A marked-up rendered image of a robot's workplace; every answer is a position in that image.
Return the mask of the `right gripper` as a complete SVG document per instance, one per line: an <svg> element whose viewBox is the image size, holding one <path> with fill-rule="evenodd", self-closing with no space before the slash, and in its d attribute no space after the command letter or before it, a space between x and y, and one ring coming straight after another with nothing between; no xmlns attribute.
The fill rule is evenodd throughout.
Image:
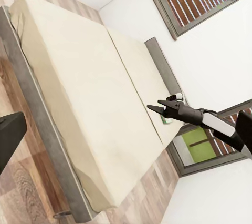
<svg viewBox="0 0 252 224"><path fill-rule="evenodd" d="M191 120L194 116L194 108L185 106L182 101L165 101L159 99L157 101L159 104L166 106L166 108L161 106L147 105L147 108L155 111L156 113L164 116L165 118L173 118L179 121L192 125Z"/></svg>

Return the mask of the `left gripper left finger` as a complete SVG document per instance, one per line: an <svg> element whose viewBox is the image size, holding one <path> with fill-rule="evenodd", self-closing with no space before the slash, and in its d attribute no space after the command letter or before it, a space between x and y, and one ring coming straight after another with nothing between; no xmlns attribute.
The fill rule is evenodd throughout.
<svg viewBox="0 0 252 224"><path fill-rule="evenodd" d="M22 111L0 117L0 175L27 133Z"/></svg>

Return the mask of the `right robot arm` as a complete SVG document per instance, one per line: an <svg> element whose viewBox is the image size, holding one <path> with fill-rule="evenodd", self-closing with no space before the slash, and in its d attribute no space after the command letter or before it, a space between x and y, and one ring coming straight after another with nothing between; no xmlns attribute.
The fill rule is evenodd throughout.
<svg viewBox="0 0 252 224"><path fill-rule="evenodd" d="M219 119L218 112L208 109L194 109L185 106L184 93L179 93L168 97L166 100L159 99L159 104L166 106L147 105L147 108L164 116L165 118L173 118L179 121L195 126L200 126L204 129L212 129L213 135L233 147L240 153L246 155L252 160L252 154L246 147L243 140L235 130L236 124L228 119Z"/></svg>

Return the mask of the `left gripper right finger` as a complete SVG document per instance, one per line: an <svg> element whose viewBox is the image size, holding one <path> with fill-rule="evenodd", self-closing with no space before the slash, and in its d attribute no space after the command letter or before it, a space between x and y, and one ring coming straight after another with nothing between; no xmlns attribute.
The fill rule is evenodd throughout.
<svg viewBox="0 0 252 224"><path fill-rule="evenodd" d="M235 130L252 154L252 114L241 111L236 120Z"/></svg>

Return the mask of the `board game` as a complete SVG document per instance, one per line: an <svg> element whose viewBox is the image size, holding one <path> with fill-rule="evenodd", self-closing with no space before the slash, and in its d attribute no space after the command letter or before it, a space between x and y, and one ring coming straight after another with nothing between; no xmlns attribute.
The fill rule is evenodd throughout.
<svg viewBox="0 0 252 224"><path fill-rule="evenodd" d="M161 115L161 116L162 116L162 115ZM167 118L165 118L164 116L162 116L162 119L163 119L163 121L164 121L165 124L173 123L173 118L167 119Z"/></svg>

